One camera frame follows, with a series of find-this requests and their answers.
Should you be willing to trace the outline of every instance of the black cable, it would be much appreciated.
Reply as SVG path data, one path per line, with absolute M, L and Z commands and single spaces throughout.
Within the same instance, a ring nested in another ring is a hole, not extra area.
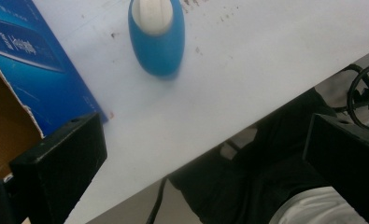
M 157 201 L 155 202 L 154 207 L 152 208 L 152 211 L 149 214 L 149 219 L 147 219 L 146 224 L 154 223 L 155 218 L 158 215 L 158 211 L 161 207 L 161 203 L 162 203 L 162 199 L 163 199 L 163 190 L 164 190 L 164 185 L 166 183 L 166 179 L 167 179 L 167 177 L 164 177 L 161 181 L 161 185 L 160 185 L 159 190 L 158 190 Z

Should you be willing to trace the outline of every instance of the blue packaging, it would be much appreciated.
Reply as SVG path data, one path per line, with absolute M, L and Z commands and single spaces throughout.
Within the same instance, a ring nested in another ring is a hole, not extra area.
M 0 0 L 0 76 L 43 136 L 101 107 L 30 0 Z

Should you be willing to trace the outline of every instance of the table surface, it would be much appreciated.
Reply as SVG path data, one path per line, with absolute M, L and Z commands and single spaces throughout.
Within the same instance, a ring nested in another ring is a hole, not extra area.
M 180 0 L 186 47 L 160 80 L 132 50 L 129 0 L 35 0 L 110 117 L 85 223 L 369 52 L 369 1 Z

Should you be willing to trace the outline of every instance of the cardboard box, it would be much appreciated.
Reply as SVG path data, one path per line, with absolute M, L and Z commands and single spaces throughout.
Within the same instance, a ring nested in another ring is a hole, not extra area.
M 40 136 L 94 111 L 102 112 L 34 3 L 0 0 L 0 174 Z

